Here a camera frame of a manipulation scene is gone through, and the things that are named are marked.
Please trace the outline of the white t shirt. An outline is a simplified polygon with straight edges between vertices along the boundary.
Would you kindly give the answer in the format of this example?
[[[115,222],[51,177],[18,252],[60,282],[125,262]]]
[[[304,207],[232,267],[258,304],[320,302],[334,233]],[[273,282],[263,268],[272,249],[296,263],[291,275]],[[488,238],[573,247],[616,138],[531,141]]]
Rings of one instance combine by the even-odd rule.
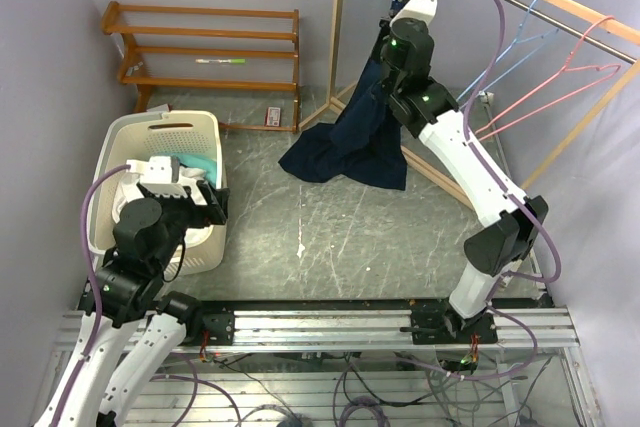
[[[149,161],[130,160],[117,182],[111,216],[115,223],[130,204],[153,201],[163,214],[173,215],[188,229],[208,228],[213,221],[210,202],[212,185],[201,168],[172,164],[173,157],[153,157]]]

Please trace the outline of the navy blue t shirt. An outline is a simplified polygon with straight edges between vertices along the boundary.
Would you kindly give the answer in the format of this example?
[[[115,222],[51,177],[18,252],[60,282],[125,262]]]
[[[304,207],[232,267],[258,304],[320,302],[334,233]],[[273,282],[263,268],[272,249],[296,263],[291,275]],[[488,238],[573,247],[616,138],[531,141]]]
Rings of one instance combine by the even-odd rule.
[[[382,37],[380,30],[353,94],[333,124],[320,122],[300,134],[279,159],[288,174],[311,183],[337,176],[372,187],[406,189],[407,162],[401,150],[401,124],[382,94]]]

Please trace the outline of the light blue wire hanger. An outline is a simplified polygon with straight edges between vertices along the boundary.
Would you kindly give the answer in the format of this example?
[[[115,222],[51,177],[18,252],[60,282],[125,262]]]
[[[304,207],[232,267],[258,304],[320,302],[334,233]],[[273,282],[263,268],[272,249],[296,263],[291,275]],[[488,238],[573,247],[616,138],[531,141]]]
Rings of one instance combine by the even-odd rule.
[[[556,27],[556,28],[552,28],[552,29],[550,29],[550,30],[548,30],[546,32],[543,32],[541,34],[536,34],[536,35],[533,35],[533,36],[524,37],[524,31],[525,31],[526,23],[529,20],[529,18],[533,16],[532,12],[534,10],[534,7],[536,6],[536,4],[539,1],[540,0],[532,0],[531,1],[531,3],[529,4],[529,6],[527,7],[527,9],[525,11],[525,14],[524,14],[521,22],[518,25],[516,34],[514,35],[514,37],[511,40],[511,42],[497,56],[495,64],[500,63],[517,46],[520,46],[520,45],[523,45],[523,44],[526,44],[526,43],[529,43],[529,42],[534,42],[534,41],[538,41],[539,45],[536,48],[534,48],[533,50],[531,50],[529,53],[527,53],[526,55],[521,57],[513,65],[511,65],[504,72],[502,72],[500,75],[498,75],[493,81],[490,81],[488,84],[486,84],[487,88],[489,88],[489,87],[495,85],[496,83],[498,83],[499,81],[501,81],[507,74],[511,73],[513,70],[515,70],[517,67],[519,67],[522,63],[524,63],[526,60],[528,60],[534,54],[536,54],[538,51],[540,51],[543,47],[545,47],[552,40],[552,38],[559,33],[560,29],[558,27]]]

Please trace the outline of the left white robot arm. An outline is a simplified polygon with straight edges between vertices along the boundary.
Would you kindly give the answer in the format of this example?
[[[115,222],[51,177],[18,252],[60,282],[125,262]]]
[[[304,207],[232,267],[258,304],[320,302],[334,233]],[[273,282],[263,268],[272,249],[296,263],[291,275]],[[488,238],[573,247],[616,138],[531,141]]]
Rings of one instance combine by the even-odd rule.
[[[73,351],[40,426],[119,426],[142,387],[171,351],[203,336],[199,300],[180,292],[158,295],[190,229],[225,225],[229,191],[205,181],[190,194],[148,188],[126,204],[113,228],[115,244],[89,277],[90,303]]]

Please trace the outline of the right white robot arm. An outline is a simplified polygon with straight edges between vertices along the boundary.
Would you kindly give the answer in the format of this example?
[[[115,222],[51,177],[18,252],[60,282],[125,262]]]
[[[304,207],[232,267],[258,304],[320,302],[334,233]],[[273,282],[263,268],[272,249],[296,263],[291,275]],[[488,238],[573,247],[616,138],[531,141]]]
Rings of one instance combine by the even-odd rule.
[[[467,264],[437,325],[459,343],[475,332],[497,284],[529,255],[549,207],[517,187],[478,142],[455,99],[430,76],[433,50],[424,21],[392,22],[381,42],[381,88],[391,113],[446,167],[482,226],[464,242]]]

